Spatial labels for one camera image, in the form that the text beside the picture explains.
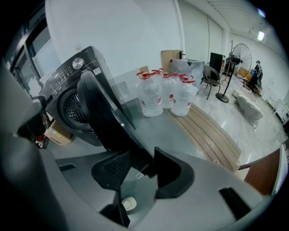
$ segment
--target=black chair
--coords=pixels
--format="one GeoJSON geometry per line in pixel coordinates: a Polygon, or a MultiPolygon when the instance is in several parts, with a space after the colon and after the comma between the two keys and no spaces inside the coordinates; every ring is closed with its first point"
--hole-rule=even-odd
{"type": "Polygon", "coordinates": [[[207,99],[209,98],[209,95],[210,95],[210,92],[212,89],[212,85],[219,87],[219,90],[218,90],[218,93],[219,93],[219,91],[221,89],[220,74],[214,68],[212,68],[210,66],[204,66],[202,82],[207,83],[207,87],[208,87],[208,85],[210,85],[210,91],[209,91],[207,99]]]}

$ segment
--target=ceiling light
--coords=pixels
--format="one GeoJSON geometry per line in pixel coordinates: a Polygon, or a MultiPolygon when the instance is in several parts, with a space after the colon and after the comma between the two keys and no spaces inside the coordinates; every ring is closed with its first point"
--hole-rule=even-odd
{"type": "Polygon", "coordinates": [[[264,36],[265,36],[265,33],[262,31],[259,31],[258,40],[262,41],[264,36]]]}
{"type": "Polygon", "coordinates": [[[259,11],[259,15],[261,15],[262,17],[265,17],[266,15],[265,15],[265,12],[263,11],[263,10],[261,10],[261,9],[259,9],[259,8],[257,8],[258,9],[258,11],[259,11]]]}

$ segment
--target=floor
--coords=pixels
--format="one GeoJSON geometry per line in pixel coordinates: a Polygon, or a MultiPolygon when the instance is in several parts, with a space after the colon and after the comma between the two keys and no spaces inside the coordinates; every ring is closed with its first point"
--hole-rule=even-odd
{"type": "MultiPolygon", "coordinates": [[[[234,104],[232,92],[237,87],[235,80],[238,81],[236,77],[232,77],[226,92],[229,103],[223,103],[216,98],[218,87],[212,87],[209,99],[206,100],[210,87],[206,89],[205,83],[201,84],[193,103],[212,117],[240,147],[242,153],[239,161],[242,165],[272,153],[280,147],[287,136],[277,116],[273,115],[272,109],[256,94],[250,93],[248,97],[254,100],[264,113],[264,117],[255,122],[256,129],[253,128],[240,112],[238,105],[234,104]]],[[[224,92],[226,87],[227,83],[224,81],[220,92],[224,92]]],[[[247,172],[248,169],[241,170],[237,175],[243,180],[247,172]]]]}

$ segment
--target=wooden slat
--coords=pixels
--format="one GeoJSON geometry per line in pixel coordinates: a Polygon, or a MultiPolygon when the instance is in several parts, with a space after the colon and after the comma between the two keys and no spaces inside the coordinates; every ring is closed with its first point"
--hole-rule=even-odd
{"type": "Polygon", "coordinates": [[[191,139],[191,141],[196,145],[197,149],[205,156],[206,160],[211,160],[210,157],[208,156],[208,154],[205,152],[205,150],[200,146],[200,144],[191,135],[191,133],[189,133],[188,130],[180,123],[180,121],[177,120],[177,118],[174,116],[174,114],[172,112],[170,112],[170,113],[172,115],[173,120],[185,131],[185,133],[188,135],[188,137],[191,139]]]}
{"type": "Polygon", "coordinates": [[[196,105],[192,104],[191,109],[198,115],[200,115],[224,140],[224,142],[230,147],[237,159],[241,155],[241,149],[236,145],[232,138],[222,129],[208,114],[204,113],[196,105]]]}
{"type": "MultiPolygon", "coordinates": [[[[196,140],[196,142],[204,149],[205,153],[207,154],[208,160],[218,160],[219,164],[221,166],[224,166],[222,161],[215,154],[212,148],[207,144],[207,142],[203,139],[203,137],[200,136],[200,134],[183,117],[178,117],[173,114],[172,116],[174,116],[182,124],[182,126],[190,133],[190,136],[192,136],[196,140]]],[[[232,171],[232,167],[230,165],[224,167],[232,171]]]]}
{"type": "Polygon", "coordinates": [[[231,166],[235,166],[238,159],[230,149],[230,147],[225,143],[225,141],[220,137],[220,135],[198,114],[196,114],[193,109],[188,113],[188,116],[196,122],[203,131],[212,139],[216,146],[221,150],[222,154],[230,162],[231,166]]]}
{"type": "Polygon", "coordinates": [[[213,142],[213,140],[203,131],[203,129],[195,123],[190,117],[184,116],[184,120],[205,140],[205,142],[208,144],[208,146],[212,149],[214,152],[214,156],[218,157],[218,161],[222,163],[222,165],[229,170],[233,171],[234,167],[231,165],[231,163],[228,161],[228,159],[223,155],[221,150],[218,148],[218,146],[213,142]]]}

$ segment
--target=cardboard box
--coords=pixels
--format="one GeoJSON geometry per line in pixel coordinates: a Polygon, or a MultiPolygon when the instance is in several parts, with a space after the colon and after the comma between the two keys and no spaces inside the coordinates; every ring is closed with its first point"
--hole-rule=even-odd
{"type": "Polygon", "coordinates": [[[54,121],[45,131],[45,136],[60,146],[67,145],[73,141],[73,134],[54,121]]]}
{"type": "Polygon", "coordinates": [[[179,59],[180,51],[183,52],[183,50],[161,51],[162,67],[164,72],[171,74],[171,60],[179,59]]]}
{"type": "Polygon", "coordinates": [[[141,68],[140,68],[140,72],[141,72],[141,71],[149,72],[148,66],[141,67],[141,68]]]}
{"type": "Polygon", "coordinates": [[[240,67],[240,70],[239,70],[239,74],[243,77],[245,77],[246,74],[248,74],[249,71],[244,69],[243,67],[240,67]]]}

